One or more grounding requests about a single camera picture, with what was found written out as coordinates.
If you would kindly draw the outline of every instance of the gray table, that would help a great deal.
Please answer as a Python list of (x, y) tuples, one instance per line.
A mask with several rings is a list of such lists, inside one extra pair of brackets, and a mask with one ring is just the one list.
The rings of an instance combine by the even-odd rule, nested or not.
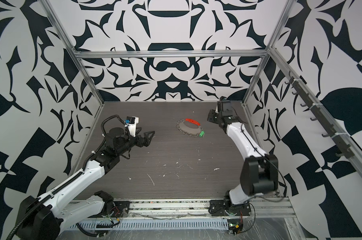
[[(124, 199), (223, 197), (239, 184), (243, 159), (224, 131), (207, 122), (209, 110), (216, 105), (216, 102), (105, 103), (79, 166), (101, 143), (100, 124), (111, 115), (118, 114), (122, 119), (137, 116), (141, 133), (155, 131), (156, 134), (149, 147), (134, 147), (130, 160), (121, 157), (114, 169), (77, 198), (86, 199), (99, 190)], [(232, 105), (247, 122), (240, 102)], [(184, 118), (200, 122), (205, 136), (191, 137), (180, 132), (176, 123)], [(117, 119), (112, 119), (105, 128), (108, 132), (121, 126)]]

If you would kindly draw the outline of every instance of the metal chain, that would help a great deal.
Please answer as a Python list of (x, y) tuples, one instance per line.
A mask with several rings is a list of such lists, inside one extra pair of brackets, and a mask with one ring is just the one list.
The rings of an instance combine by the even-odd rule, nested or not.
[(199, 136), (200, 136), (200, 133), (203, 131), (203, 128), (200, 127), (200, 126), (198, 126), (198, 128), (200, 129), (200, 132), (199, 132), (198, 134), (192, 134), (192, 133), (186, 132), (186, 131), (184, 131), (184, 130), (182, 130), (182, 129), (180, 128), (180, 123), (182, 123), (182, 122), (184, 122), (184, 121), (185, 121), (184, 119), (181, 119), (181, 120), (179, 120), (179, 121), (177, 122), (177, 128), (178, 128), (178, 130), (180, 130), (181, 132), (183, 132), (183, 134), (185, 134), (185, 135), (189, 135), (189, 136), (192, 136), (192, 137), (199, 137)]

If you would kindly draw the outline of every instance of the white debris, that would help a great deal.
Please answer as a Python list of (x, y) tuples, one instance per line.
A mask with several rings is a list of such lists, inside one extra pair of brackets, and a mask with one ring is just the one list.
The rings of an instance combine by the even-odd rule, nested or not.
[[(149, 176), (149, 174), (146, 174)], [(150, 180), (152, 180), (152, 178), (149, 176)], [(155, 182), (152, 180), (153, 186), (155, 185)]]

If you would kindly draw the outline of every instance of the circular object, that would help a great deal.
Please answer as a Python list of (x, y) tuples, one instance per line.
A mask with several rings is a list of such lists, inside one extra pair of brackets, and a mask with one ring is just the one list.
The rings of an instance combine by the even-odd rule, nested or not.
[[(197, 126), (197, 128), (188, 127), (187, 125), (185, 125), (185, 122), (193, 123), (193, 124), (195, 124)], [(193, 136), (193, 137), (202, 137), (203, 134), (205, 133), (203, 131), (203, 128), (201, 127), (200, 123), (197, 122), (196, 120), (193, 120), (193, 119), (190, 119), (190, 118), (179, 120), (177, 122), (177, 128), (178, 128), (178, 130), (180, 130), (184, 134), (190, 135), (190, 136)]]

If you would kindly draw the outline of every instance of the red plastic piece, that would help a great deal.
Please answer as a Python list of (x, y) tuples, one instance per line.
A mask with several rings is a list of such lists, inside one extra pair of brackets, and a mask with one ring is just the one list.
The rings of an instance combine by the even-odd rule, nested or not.
[(199, 122), (197, 122), (196, 120), (193, 120), (193, 119), (190, 119), (190, 118), (186, 118), (185, 121), (191, 122), (191, 123), (193, 123), (193, 124), (195, 124), (195, 125), (197, 125), (197, 126), (201, 125), (201, 124), (200, 124)]

